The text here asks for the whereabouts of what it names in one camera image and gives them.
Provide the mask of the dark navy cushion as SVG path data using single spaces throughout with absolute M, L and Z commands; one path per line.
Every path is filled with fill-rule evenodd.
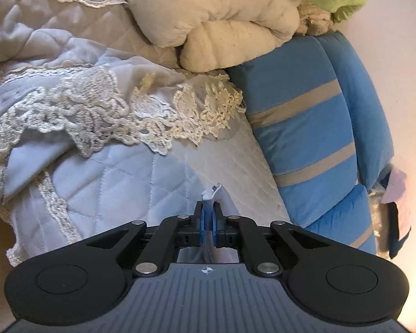
M 405 241 L 408 239 L 410 230 L 405 234 L 403 238 L 400 238 L 398 221 L 399 213 L 397 205 L 395 202 L 390 202 L 387 203 L 387 208 L 389 212 L 389 258 L 394 259 L 398 255 L 400 249 L 403 247 Z

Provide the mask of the left blue striped pillow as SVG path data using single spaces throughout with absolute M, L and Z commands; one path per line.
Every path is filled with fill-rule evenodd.
M 307 227 L 344 199 L 358 177 L 346 100 L 317 38 L 293 38 L 228 69 L 293 222 Z

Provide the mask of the tan knitted blanket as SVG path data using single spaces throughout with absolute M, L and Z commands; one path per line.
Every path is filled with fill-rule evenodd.
M 331 13 L 311 4 L 309 0 L 303 0 L 299 4 L 298 13 L 300 23 L 296 35 L 324 35 L 334 25 Z

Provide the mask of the quilted white bedspread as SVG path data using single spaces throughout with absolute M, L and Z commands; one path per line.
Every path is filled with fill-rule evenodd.
M 131 220 L 288 212 L 227 74 L 149 44 L 123 0 L 0 0 L 0 218 L 18 265 Z

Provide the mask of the right blue striped pillow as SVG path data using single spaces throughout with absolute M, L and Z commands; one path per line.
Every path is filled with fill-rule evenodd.
M 341 244 L 376 254 L 374 228 L 367 190 L 361 184 L 337 205 L 306 227 Z

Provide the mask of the pink paper tag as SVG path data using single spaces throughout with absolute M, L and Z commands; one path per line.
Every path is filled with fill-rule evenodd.
M 392 167 L 381 202 L 383 204 L 395 204 L 397 208 L 398 240 L 403 239 L 411 230 L 411 207 L 407 197 L 406 173 Z

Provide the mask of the plain blue pillow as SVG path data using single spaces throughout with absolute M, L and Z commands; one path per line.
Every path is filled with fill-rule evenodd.
M 358 173 L 371 190 L 394 156 L 389 124 L 373 81 L 351 43 L 341 32 L 318 37 L 345 98 L 356 144 Z

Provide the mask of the beige folded comforter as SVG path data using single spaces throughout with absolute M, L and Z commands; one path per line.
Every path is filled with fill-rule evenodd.
M 192 72 L 240 65 L 290 41 L 301 0 L 127 0 L 157 47 L 178 47 Z

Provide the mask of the blue-grey sweatpants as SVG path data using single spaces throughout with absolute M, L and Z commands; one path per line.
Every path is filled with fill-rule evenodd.
M 207 187 L 202 194 L 202 218 L 204 225 L 201 229 L 203 243 L 200 247 L 187 247 L 181 249 L 177 262 L 190 264 L 223 264 L 239 262 L 238 254 L 235 249 L 215 246 L 218 237 L 217 228 L 219 224 L 215 218 L 215 203 L 220 205 L 222 213 L 226 216 L 240 215 L 238 209 L 228 191 L 222 184 L 217 183 Z

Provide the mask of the blue striped pillow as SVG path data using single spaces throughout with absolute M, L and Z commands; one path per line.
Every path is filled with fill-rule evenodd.
M 358 177 L 346 100 L 317 38 L 293 38 L 228 69 L 293 222 L 307 227 L 344 199 Z
M 374 228 L 367 190 L 361 184 L 337 205 L 306 227 L 341 244 L 376 254 Z

